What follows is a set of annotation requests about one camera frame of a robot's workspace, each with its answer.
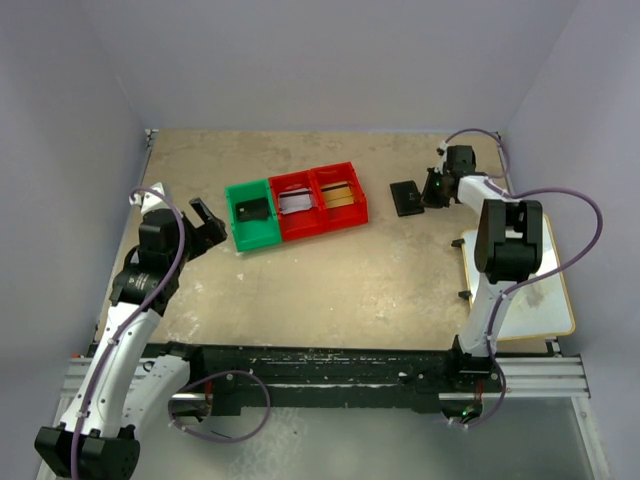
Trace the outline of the black leather card holder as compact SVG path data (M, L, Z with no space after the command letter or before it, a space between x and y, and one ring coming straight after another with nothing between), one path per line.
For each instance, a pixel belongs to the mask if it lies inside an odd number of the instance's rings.
M419 215L424 212L421 193L413 180L391 183L389 187L399 217Z

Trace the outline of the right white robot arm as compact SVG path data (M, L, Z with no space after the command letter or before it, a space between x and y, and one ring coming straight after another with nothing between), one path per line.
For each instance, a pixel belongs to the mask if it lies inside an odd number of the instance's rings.
M474 263L479 283L469 320L456 335L446 383L467 391L494 368L499 331L518 287L536 273L543 259L543 207L536 200L514 200L476 170L470 146L442 143L439 161L428 169L421 202L444 208L452 202L479 216Z

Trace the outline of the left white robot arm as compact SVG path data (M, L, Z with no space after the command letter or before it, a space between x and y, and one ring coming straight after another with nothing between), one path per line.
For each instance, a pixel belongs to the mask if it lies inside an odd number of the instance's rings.
M58 477L130 478L142 437L171 396L205 382L202 349L178 342L164 345L150 371L135 378L185 264L227 238L224 222L201 199L190 205L203 222L199 227L176 216L162 196L143 197L139 243L113 281L104 332L85 378L58 424L41 428L34 442Z

